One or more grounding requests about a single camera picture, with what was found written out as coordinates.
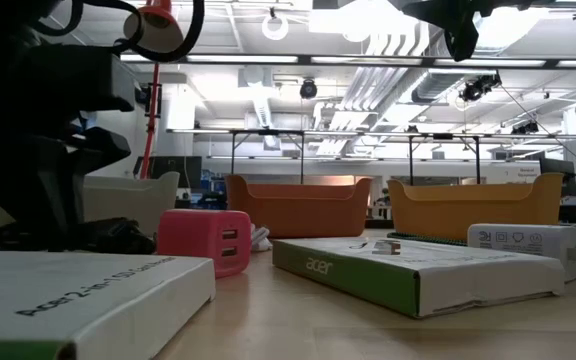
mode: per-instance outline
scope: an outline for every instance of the desk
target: desk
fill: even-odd
[[[576,224],[576,205],[559,206],[559,221]]]
[[[413,320],[253,254],[245,273],[217,280],[215,301],[156,360],[576,359],[576,281],[566,290]]]

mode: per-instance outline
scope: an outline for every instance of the ceiling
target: ceiling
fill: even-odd
[[[261,30],[268,6],[249,9],[237,6],[240,3],[232,4],[208,6],[203,31],[193,52],[364,54],[369,46],[369,40],[350,42],[341,34],[309,32],[307,22],[312,8],[310,0],[293,2],[294,5],[289,6],[289,10],[282,12],[295,20],[289,21],[288,34],[278,41],[270,40]],[[69,1],[64,1],[53,13],[53,18],[48,21],[66,24],[69,19],[69,7]],[[188,28],[191,11],[192,8],[186,5],[173,6],[173,15],[176,16],[182,29]],[[59,40],[71,43],[112,44],[115,39],[122,37],[122,26],[126,16],[126,13],[117,10],[86,7],[78,29],[72,36]],[[576,57],[576,21],[572,21],[571,17],[572,12],[551,11],[500,56]],[[434,35],[431,38],[432,44],[437,38],[436,29],[431,28],[431,33]],[[150,73],[153,66],[132,65],[132,68],[135,72]],[[173,64],[162,65],[161,71],[188,75],[198,95],[203,99],[203,106],[197,107],[196,118],[201,121],[202,126],[209,126],[211,121],[219,119],[243,120],[246,113],[254,112],[251,99],[237,94],[238,72],[242,68],[243,66],[236,65]],[[273,66],[271,71],[278,90],[269,99],[270,110],[273,113],[312,115],[317,101],[300,98],[299,88],[303,78],[315,79],[319,97],[339,100],[353,83],[357,67]],[[503,86],[509,90],[514,100],[498,88],[465,112],[450,104],[430,106],[420,114],[427,118],[424,126],[444,124],[442,129],[461,131],[465,122],[467,129],[476,127],[483,131],[522,115],[525,109],[534,111],[542,123],[555,131],[560,127],[562,109],[573,105],[573,100],[576,99],[576,71],[503,70],[500,71],[500,76]],[[399,85],[397,83],[389,91],[395,91]]]

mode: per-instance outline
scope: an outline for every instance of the red pole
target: red pole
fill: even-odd
[[[150,118],[148,120],[148,140],[144,150],[144,161],[141,164],[141,178],[148,178],[148,163],[150,162],[150,148],[152,147],[152,137],[155,135],[155,116],[157,114],[157,88],[159,87],[159,63],[155,63],[155,71],[152,75],[152,91],[150,95]]]

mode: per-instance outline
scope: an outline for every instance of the white charger box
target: white charger box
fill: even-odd
[[[568,249],[576,247],[572,226],[475,224],[468,229],[468,246],[559,259],[566,281],[576,279],[576,261],[568,260]]]

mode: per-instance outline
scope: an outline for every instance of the acer logo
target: acer logo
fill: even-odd
[[[320,274],[328,275],[328,270],[332,267],[332,263],[323,260],[308,258],[306,262],[306,269],[316,271]]]

